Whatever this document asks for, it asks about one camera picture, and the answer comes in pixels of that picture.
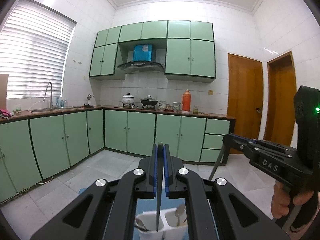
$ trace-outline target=crown molding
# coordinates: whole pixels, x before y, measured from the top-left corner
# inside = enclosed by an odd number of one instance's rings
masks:
[[[263,0],[256,0],[254,5],[252,6],[251,9],[239,6],[239,5],[235,5],[232,3],[228,3],[228,2],[223,2],[223,1],[218,1],[218,0],[136,0],[133,2],[128,2],[128,3],[122,3],[122,4],[117,4],[115,2],[115,0],[107,0],[114,9],[122,9],[122,8],[126,8],[126,7],[130,7],[130,6],[135,6],[135,5],[140,5],[140,4],[146,4],[146,3],[152,3],[152,2],[165,2],[165,1],[187,1],[187,2],[201,2],[201,3],[208,3],[208,4],[214,4],[214,5],[220,5],[220,6],[224,6],[224,7],[228,7],[231,9],[236,9],[248,14],[253,15],[256,10],[258,9],[258,7],[261,5],[261,3],[263,2]]]

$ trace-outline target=blue box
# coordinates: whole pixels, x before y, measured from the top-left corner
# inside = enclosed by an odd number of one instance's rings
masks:
[[[134,46],[132,61],[140,61],[140,60],[146,60],[146,61],[152,60],[152,44]]]

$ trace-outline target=range hood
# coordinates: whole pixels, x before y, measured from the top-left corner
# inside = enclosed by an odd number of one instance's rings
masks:
[[[123,63],[119,65],[118,68],[126,73],[143,73],[149,71],[164,72],[164,67],[161,63],[146,60]]]

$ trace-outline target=tiled floor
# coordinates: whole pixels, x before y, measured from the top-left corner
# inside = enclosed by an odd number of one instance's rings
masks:
[[[22,239],[30,239],[32,234],[54,217],[78,196],[81,188],[86,188],[95,180],[118,179],[123,174],[138,167],[140,158],[101,151],[83,161],[71,170],[53,178],[47,184],[10,201],[1,211]],[[207,179],[212,166],[184,165]],[[249,165],[243,155],[230,155],[228,164],[220,166],[214,176],[224,177],[241,191],[249,200],[271,217],[270,202],[275,180]]]

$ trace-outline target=metal screw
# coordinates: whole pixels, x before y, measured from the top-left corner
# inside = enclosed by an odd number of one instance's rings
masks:
[[[224,186],[227,184],[227,181],[224,178],[219,178],[219,179],[217,179],[217,184],[220,186]]]
[[[144,173],[144,170],[143,170],[143,169],[135,169],[135,170],[133,171],[133,173],[134,173],[135,175],[142,175],[142,174]]]
[[[98,179],[98,180],[96,181],[96,185],[97,185],[98,187],[102,187],[102,186],[104,186],[106,183],[107,183],[107,182],[106,182],[104,179]]]
[[[181,175],[186,175],[189,173],[189,170],[186,169],[186,168],[181,168],[180,170],[178,170],[178,172],[181,174]]]

